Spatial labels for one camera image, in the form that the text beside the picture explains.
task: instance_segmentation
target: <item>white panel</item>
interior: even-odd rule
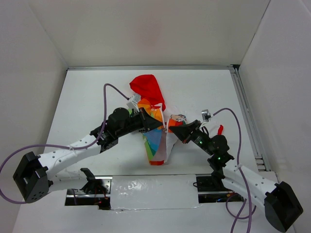
[[[28,0],[69,66],[240,64],[269,0]]]
[[[21,147],[46,142],[65,72],[28,3],[0,1],[0,163]],[[17,201],[22,197],[12,176],[22,155],[0,175],[2,191]],[[12,232],[18,210],[0,198],[2,233]]]
[[[64,206],[66,191],[20,208],[13,233],[229,233],[234,218],[225,203],[202,204],[199,208],[174,210],[98,210],[97,206]],[[237,213],[241,202],[231,202]],[[241,216],[247,215],[245,208]],[[246,232],[247,220],[239,220],[235,231]],[[253,214],[251,233],[279,233],[261,211]],[[294,233],[290,228],[287,233]]]
[[[68,145],[103,120],[103,86],[111,83],[127,96],[133,91],[129,83],[138,75],[154,74],[167,107],[176,107],[187,120],[202,120],[201,111],[216,112],[229,107],[237,114],[242,127],[241,163],[257,171],[254,153],[247,134],[239,101],[229,70],[70,70],[67,73],[61,97],[55,112],[48,143]],[[115,90],[107,88],[107,116],[118,107],[126,108],[127,100]],[[229,153],[237,155],[239,132],[233,115],[227,111],[212,121],[224,126],[224,135],[230,146]],[[84,159],[68,168],[88,167],[94,175],[165,175],[206,174],[209,155],[190,142],[177,142],[167,163],[149,165],[141,133],[130,133],[119,143],[100,155]]]
[[[271,165],[304,208],[297,233],[311,228],[309,9],[309,0],[272,0],[240,69]]]
[[[195,175],[114,176],[113,210],[189,209],[199,206]]]

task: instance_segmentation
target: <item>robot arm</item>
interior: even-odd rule
[[[104,131],[97,143],[87,149],[74,150],[93,142],[101,131],[102,126],[91,131],[81,140],[69,145],[69,150],[56,150],[35,156],[33,152],[25,154],[14,175],[16,182],[26,203],[35,202],[48,193],[68,188],[83,188],[95,182],[94,175],[82,168],[77,172],[63,171],[65,168],[80,160],[97,155],[110,149],[118,143],[118,138],[130,132],[140,130],[147,132],[162,126],[163,123],[148,115],[140,108],[133,116],[128,110],[117,108],[108,117]]]
[[[238,165],[234,157],[228,153],[229,146],[225,136],[217,135],[210,138],[200,130],[204,123],[196,120],[187,125],[171,126],[170,130],[183,143],[192,141],[211,155],[207,161],[214,170],[212,176],[218,177],[226,188],[246,198],[248,195],[245,183],[239,171],[242,169],[250,188],[252,202],[265,213],[272,226],[286,232],[303,212],[292,188],[285,182],[277,184],[241,164]],[[89,169],[82,168],[76,172],[67,172],[64,169],[115,146],[118,138],[123,135],[136,130],[147,132],[160,126],[162,122],[149,116],[143,108],[131,117],[126,109],[118,108],[108,117],[104,132],[97,143],[87,149],[74,150],[94,141],[102,126],[70,144],[69,150],[56,150],[38,156],[33,152],[25,154],[13,178],[26,203],[35,202],[56,190],[91,189],[93,185],[101,185],[101,180],[97,180]]]
[[[286,232],[303,213],[289,184],[285,182],[277,184],[237,164],[234,157],[227,152],[229,146],[225,136],[216,135],[210,138],[208,134],[200,130],[201,126],[201,122],[195,120],[187,125],[171,126],[170,130],[183,143],[192,141],[211,155],[207,161],[214,170],[212,176],[218,177],[224,187],[248,198],[240,168],[246,177],[252,202],[265,213],[267,220],[274,228],[280,232]]]

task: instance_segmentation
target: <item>cable tie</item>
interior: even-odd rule
[[[69,150],[71,150],[74,153],[74,156],[78,157],[78,155],[77,155],[76,151],[74,150],[73,146],[69,145],[68,147],[69,147]]]
[[[242,166],[243,166],[242,164],[239,164],[238,167],[237,167],[237,169],[234,169],[233,171],[234,171],[234,172],[238,171],[239,168],[242,167]]]

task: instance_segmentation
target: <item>white table surface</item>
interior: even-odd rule
[[[130,97],[134,92],[129,83],[141,74],[155,75],[167,107],[177,108],[180,111],[177,114],[185,114],[188,122],[202,120],[203,109],[212,113],[224,107],[233,109],[242,129],[241,163],[257,170],[229,70],[70,70],[47,142],[68,145],[100,126],[103,121],[103,85],[111,83]],[[126,100],[107,87],[107,116],[118,107],[126,108]],[[229,153],[236,156],[239,135],[234,117],[226,111],[214,120],[224,126]],[[121,137],[112,149],[84,159],[68,170],[87,167],[94,175],[207,174],[212,172],[208,157],[194,143],[178,142],[165,165],[150,166],[141,134],[131,133]]]
[[[130,96],[132,91],[129,82],[137,75],[145,73],[156,76],[167,106],[177,106],[187,115],[189,121],[201,119],[202,109],[208,108],[215,112],[223,107],[232,108],[242,128],[241,162],[257,170],[228,70],[69,71],[48,143],[67,145],[99,126],[103,118],[103,85],[112,83]],[[117,107],[126,107],[123,97],[111,89],[108,90],[107,103],[109,113]],[[229,152],[236,156],[238,130],[233,116],[222,113],[217,116],[217,120],[224,125],[224,134],[231,148]],[[211,172],[207,158],[208,155],[193,143],[180,143],[174,147],[166,165],[150,166],[141,135],[134,134],[122,137],[114,148],[85,159],[70,169],[88,167],[96,175],[199,174]],[[273,172],[262,175],[276,180]],[[233,217],[226,211],[224,203],[206,203],[188,209],[103,211],[98,210],[97,206],[64,206],[65,197],[66,190],[56,191],[35,203],[22,205],[13,233],[229,233],[233,222]],[[241,202],[230,203],[230,209],[234,213],[240,207]],[[244,209],[243,216],[247,214],[247,209]],[[246,228],[247,220],[239,220],[234,232],[246,232]],[[263,213],[256,211],[251,232],[278,231],[268,223]]]

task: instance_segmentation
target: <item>white wall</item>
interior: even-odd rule
[[[70,67],[240,64],[269,0],[28,0]]]
[[[46,142],[66,68],[28,3],[0,1],[1,163],[16,149]],[[21,195],[12,175],[22,155],[8,162],[0,180],[3,192],[16,200]],[[18,209],[0,200],[2,233],[12,232]]]
[[[311,1],[272,0],[240,75],[273,169],[297,194],[311,228]]]

